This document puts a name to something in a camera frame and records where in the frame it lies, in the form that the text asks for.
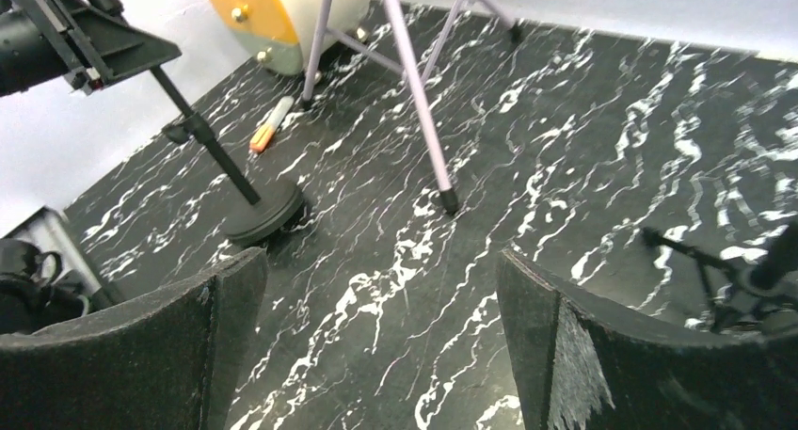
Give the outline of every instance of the floor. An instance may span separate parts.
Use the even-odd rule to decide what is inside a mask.
[[[443,16],[408,10],[418,46]],[[373,11],[367,25],[388,54],[384,21]],[[252,132],[300,79],[248,63],[198,103],[253,182],[297,180],[311,203],[267,247],[230,428],[521,428],[495,294],[502,248],[686,325],[704,310],[692,267],[647,252],[639,229],[754,260],[795,215],[798,68],[526,29],[514,51],[494,21],[461,18],[429,86],[455,219],[436,204],[402,85],[361,56],[334,62],[313,110],[259,158]],[[235,252],[219,224],[236,199],[198,146],[158,138],[67,214],[108,278],[187,277]]]

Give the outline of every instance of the weighted base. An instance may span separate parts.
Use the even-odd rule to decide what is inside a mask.
[[[251,206],[240,200],[222,223],[222,232],[237,247],[260,244],[288,222],[304,202],[299,186],[287,180],[259,187],[258,192],[262,197],[258,204]]]

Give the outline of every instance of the marble surface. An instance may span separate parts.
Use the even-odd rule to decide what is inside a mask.
[[[409,9],[420,53],[443,17]],[[366,25],[390,54],[382,11]],[[685,325],[704,310],[692,266],[647,252],[640,227],[753,261],[795,215],[798,68],[526,30],[514,51],[495,21],[466,15],[432,76],[454,219],[407,93],[361,56],[334,60],[313,110],[291,114],[259,158],[252,132],[301,79],[248,63],[198,103],[254,183],[292,178],[311,202],[268,246],[230,428],[521,428],[495,293],[502,248]],[[157,138],[67,214],[108,278],[187,277],[234,252],[219,224],[236,199],[198,146]]]

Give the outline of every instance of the black stand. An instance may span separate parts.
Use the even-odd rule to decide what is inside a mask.
[[[670,247],[695,260],[704,295],[713,316],[710,331],[719,333],[750,317],[762,333],[777,334],[798,328],[798,284],[783,280],[798,270],[798,224],[790,223],[775,239],[765,259],[755,267],[745,260],[723,260],[696,247],[668,239],[658,231],[643,228],[648,247]],[[720,300],[714,297],[707,267],[723,272],[730,283],[729,293]]]
[[[208,121],[191,108],[164,70],[155,67],[151,72],[184,116],[183,120],[164,128],[164,135],[177,144],[183,144],[193,136],[211,154],[246,200],[233,205],[222,224],[222,231],[228,240],[238,247],[251,247],[279,230],[302,207],[304,199],[299,186],[288,180],[278,180],[264,190],[269,201],[263,200],[219,144]]]

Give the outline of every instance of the black bag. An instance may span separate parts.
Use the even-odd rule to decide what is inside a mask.
[[[62,271],[60,254],[42,252],[22,240],[0,239],[0,334],[30,334],[88,313],[79,284],[65,280],[69,272],[62,277]]]

